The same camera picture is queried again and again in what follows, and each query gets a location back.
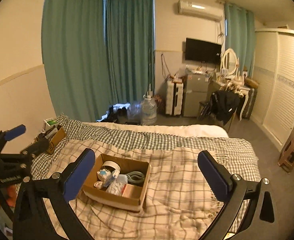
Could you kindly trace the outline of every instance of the black television screen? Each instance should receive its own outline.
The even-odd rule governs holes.
[[[185,60],[220,64],[220,44],[186,38]]]

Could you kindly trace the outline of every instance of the louvered door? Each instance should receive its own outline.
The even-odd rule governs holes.
[[[259,123],[263,123],[273,90],[278,53],[277,35],[276,32],[256,33],[253,79],[259,82],[259,88],[252,116]]]
[[[279,149],[294,129],[294,34],[278,33],[276,79],[263,126],[279,141]]]

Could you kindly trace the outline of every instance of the green curtain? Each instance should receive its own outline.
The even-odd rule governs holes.
[[[232,48],[239,57],[239,70],[244,66],[251,77],[254,70],[254,52],[256,46],[255,16],[251,11],[234,4],[225,4],[225,18],[227,20],[227,35],[225,48]]]
[[[142,100],[155,86],[153,0],[106,0],[106,46],[114,102]]]
[[[42,56],[57,115],[94,122],[112,101],[103,13],[103,0],[45,0]]]

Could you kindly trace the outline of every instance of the gray refrigerator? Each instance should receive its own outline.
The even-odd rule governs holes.
[[[188,74],[184,78],[183,116],[196,117],[199,102],[206,102],[208,80],[205,74]]]

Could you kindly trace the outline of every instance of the blue gripper pad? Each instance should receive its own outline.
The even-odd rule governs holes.
[[[86,148],[73,163],[69,163],[62,172],[63,196],[66,202],[76,198],[88,174],[95,164],[95,152]]]
[[[231,175],[226,168],[218,164],[208,151],[198,154],[198,167],[218,201],[227,202],[232,190]]]
[[[21,124],[15,128],[12,128],[11,130],[9,131],[6,131],[5,132],[5,136],[4,136],[4,139],[9,142],[11,141],[12,139],[15,139],[16,137],[24,134],[26,132],[26,127]]]

